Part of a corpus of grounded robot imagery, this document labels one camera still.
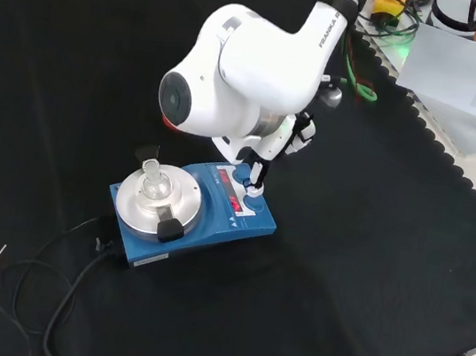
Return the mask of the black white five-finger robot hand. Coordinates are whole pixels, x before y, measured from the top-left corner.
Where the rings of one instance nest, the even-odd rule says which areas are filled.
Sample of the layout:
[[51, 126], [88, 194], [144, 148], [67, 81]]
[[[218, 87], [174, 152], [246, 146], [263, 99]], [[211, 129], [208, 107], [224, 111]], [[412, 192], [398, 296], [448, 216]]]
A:
[[212, 142], [230, 164], [248, 163], [248, 175], [236, 181], [242, 184], [248, 196], [259, 197], [264, 192], [263, 180], [272, 161], [308, 146], [315, 134], [314, 116], [302, 111], [282, 118], [266, 135], [218, 136]]

